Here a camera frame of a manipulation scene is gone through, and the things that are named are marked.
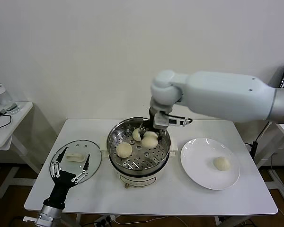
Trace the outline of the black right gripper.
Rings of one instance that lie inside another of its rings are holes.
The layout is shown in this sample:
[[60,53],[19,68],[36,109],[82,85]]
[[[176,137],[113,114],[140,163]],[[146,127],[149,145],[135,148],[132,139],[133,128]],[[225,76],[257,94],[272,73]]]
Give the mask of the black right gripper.
[[144,134],[149,130],[149,131],[153,131],[157,133],[158,136],[158,141],[161,141],[162,138],[165,136],[165,130],[167,129],[167,127],[162,127],[159,126],[158,128],[156,128],[154,126],[154,114],[151,111],[151,107],[149,108],[149,123],[147,122],[142,122],[140,127],[139,127],[139,135],[141,137],[144,136]]

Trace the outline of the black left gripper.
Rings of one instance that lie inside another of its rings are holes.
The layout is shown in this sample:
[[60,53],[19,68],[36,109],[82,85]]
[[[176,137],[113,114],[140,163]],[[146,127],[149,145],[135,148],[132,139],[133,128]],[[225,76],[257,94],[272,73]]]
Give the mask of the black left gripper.
[[43,204],[46,206],[53,208],[65,208],[65,200],[69,189],[74,187],[89,174],[88,168],[90,154],[88,154],[80,174],[75,175],[73,173],[61,170],[60,164],[67,149],[68,147],[59,149],[51,160],[51,177],[54,182],[54,187],[49,198],[45,199],[43,202]]

